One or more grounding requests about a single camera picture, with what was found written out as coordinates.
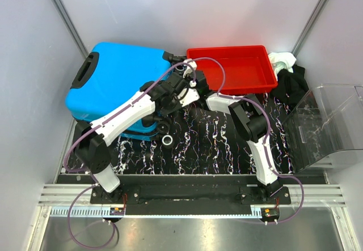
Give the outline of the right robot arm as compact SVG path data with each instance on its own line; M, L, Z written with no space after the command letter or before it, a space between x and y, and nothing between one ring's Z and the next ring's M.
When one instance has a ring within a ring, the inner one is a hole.
M231 96L212 92L202 71L196 72L196 88L204 107L231 115L234 130L245 140L255 163L258 188L254 195L263 203L271 203L282 189L273 164L269 144L271 124L254 94Z

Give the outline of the blue hard-shell suitcase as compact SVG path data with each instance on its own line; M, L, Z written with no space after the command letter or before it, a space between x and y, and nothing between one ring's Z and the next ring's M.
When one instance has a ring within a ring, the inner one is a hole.
M101 42L77 72L65 104L77 120L92 122L128 101L147 82L165 80L172 73L196 81L196 70L186 68L186 58L162 49ZM136 123L121 134L152 141L154 124Z

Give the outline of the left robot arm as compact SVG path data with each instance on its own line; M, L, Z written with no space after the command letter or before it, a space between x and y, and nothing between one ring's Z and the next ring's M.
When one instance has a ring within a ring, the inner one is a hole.
M172 147L168 115L199 99L196 84L187 75L172 73L165 80L145 83L128 101L105 116L90 123L77 123L77 139L71 150L83 161L109 203L117 203L123 195L121 182L111 166L111 143L134 124L145 122L155 125L153 139L161 140L165 148Z

